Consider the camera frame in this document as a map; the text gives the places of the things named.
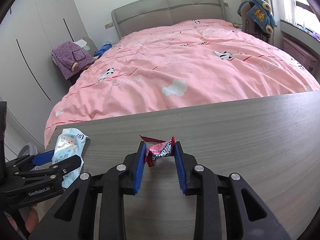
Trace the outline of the person's left hand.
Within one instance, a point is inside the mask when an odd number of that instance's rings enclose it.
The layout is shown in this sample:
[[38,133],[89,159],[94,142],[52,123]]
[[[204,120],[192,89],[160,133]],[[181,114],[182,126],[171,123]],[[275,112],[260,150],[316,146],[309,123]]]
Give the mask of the person's left hand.
[[[39,215],[38,215],[37,211],[35,210],[36,206],[37,206],[37,204],[34,204],[31,207],[29,207],[29,212],[28,212],[27,218],[25,220],[25,228],[28,230],[29,233],[32,233],[39,223]],[[15,229],[15,231],[18,231],[20,228],[17,226],[17,224],[14,221],[14,219],[12,218],[12,216],[7,213],[5,213],[5,215],[8,219],[8,221],[10,222],[10,224],[12,225],[12,227]]]

